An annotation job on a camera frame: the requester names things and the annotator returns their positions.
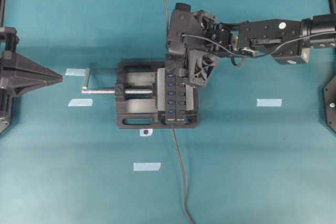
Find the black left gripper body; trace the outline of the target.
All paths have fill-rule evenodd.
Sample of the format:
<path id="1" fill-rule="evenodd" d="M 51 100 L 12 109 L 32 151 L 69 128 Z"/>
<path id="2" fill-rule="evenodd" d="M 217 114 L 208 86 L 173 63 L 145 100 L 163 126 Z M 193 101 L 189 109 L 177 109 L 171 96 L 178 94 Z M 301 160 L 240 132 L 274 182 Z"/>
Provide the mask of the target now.
<path id="1" fill-rule="evenodd" d="M 6 50 L 1 55 L 1 88 L 13 97 L 62 81 L 62 75 L 20 54 Z"/>

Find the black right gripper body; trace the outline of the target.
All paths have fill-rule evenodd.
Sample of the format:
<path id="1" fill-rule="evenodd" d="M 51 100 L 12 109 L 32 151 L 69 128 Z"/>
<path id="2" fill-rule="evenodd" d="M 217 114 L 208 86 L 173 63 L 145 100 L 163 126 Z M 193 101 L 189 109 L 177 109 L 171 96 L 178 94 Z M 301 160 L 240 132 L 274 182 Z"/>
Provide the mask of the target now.
<path id="1" fill-rule="evenodd" d="M 216 22 L 216 17 L 205 11 L 199 10 L 193 12 L 195 18 L 204 31 L 203 35 L 183 35 L 183 41 L 187 38 L 193 38 L 195 45 L 187 45 L 189 48 L 207 51 L 219 57 L 237 57 L 238 51 L 235 43 L 238 36 L 234 32 L 238 31 L 237 23 Z"/>

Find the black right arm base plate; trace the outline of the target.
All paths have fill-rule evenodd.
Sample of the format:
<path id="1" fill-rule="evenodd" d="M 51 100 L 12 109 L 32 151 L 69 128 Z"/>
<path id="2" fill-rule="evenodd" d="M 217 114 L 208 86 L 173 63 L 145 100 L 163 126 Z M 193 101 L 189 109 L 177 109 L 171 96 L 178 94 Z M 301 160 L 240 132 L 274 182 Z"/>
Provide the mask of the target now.
<path id="1" fill-rule="evenodd" d="M 325 114 L 325 122 L 326 125 L 331 129 L 334 133 L 335 129 L 335 85 L 336 85 L 336 76 L 323 87 L 323 107 Z"/>

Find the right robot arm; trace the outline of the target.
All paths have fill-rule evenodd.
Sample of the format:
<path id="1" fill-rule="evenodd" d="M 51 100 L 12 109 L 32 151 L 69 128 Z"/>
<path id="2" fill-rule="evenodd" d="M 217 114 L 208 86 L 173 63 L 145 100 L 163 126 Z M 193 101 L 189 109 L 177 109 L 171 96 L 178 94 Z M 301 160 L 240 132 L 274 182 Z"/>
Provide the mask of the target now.
<path id="1" fill-rule="evenodd" d="M 208 20 L 198 30 L 179 32 L 178 40 L 186 49 L 189 85 L 203 87 L 221 58 L 235 67 L 266 56 L 281 65 L 307 64 L 312 48 L 335 47 L 335 14 L 238 24 Z"/>

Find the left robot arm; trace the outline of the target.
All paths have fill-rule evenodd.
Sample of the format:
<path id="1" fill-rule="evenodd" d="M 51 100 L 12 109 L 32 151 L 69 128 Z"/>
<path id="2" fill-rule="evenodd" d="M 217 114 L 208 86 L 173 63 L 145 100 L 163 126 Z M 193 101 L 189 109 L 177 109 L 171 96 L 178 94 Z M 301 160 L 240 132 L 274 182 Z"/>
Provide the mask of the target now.
<path id="1" fill-rule="evenodd" d="M 6 0 L 1 0 L 1 133 L 12 122 L 14 99 L 23 94 L 58 84 L 62 75 L 46 68 L 16 52 L 19 37 L 14 27 L 4 26 Z"/>

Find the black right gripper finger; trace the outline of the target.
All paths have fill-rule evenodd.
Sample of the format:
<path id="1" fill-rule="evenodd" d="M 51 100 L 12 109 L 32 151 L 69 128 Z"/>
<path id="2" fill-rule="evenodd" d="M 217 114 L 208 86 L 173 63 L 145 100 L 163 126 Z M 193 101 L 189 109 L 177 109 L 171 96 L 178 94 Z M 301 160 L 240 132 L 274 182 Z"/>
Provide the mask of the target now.
<path id="1" fill-rule="evenodd" d="M 218 57 L 216 55 L 200 50 L 190 50 L 188 52 L 190 85 L 194 87 L 205 87 L 217 64 Z"/>
<path id="2" fill-rule="evenodd" d="M 181 78 L 188 78 L 189 77 L 189 70 L 185 68 L 179 68 L 178 76 Z"/>

